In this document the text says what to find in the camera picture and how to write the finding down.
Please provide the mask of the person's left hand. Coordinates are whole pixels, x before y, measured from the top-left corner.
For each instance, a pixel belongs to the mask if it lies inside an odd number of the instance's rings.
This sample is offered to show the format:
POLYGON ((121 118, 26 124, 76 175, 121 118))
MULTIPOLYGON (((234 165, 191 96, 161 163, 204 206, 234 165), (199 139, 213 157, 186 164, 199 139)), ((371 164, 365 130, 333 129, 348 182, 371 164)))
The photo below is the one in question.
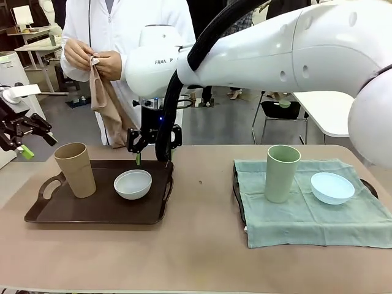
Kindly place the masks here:
POLYGON ((121 79, 123 66, 121 55, 117 51, 103 51, 94 54, 94 57, 99 61, 95 67, 101 76, 110 81, 121 79))

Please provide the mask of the person's right hand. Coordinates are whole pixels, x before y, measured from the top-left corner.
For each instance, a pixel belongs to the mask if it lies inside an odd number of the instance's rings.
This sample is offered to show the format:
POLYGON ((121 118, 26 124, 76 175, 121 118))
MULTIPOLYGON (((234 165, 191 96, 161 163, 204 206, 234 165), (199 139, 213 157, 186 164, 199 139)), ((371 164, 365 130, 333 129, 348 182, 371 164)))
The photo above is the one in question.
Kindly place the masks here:
POLYGON ((64 46, 64 54, 71 66, 84 70, 90 70, 90 57, 94 55, 94 51, 87 44, 69 39, 64 46))

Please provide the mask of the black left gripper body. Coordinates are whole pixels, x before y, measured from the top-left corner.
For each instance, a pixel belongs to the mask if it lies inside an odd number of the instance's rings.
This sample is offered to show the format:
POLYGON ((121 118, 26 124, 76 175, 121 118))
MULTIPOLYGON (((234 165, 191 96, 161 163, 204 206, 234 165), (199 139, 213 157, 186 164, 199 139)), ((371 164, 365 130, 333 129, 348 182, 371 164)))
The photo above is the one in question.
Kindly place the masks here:
POLYGON ((24 102, 10 104, 1 99, 1 147, 22 145, 23 132, 20 123, 25 120, 27 105, 24 102))

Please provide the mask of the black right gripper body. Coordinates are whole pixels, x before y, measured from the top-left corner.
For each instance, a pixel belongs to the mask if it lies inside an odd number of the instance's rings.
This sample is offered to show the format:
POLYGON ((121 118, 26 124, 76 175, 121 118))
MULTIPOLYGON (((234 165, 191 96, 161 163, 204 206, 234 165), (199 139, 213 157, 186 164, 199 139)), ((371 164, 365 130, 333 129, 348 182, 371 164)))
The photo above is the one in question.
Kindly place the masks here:
POLYGON ((162 109, 141 108, 141 136, 147 141, 147 144, 154 144, 156 142, 157 133, 162 121, 162 109))

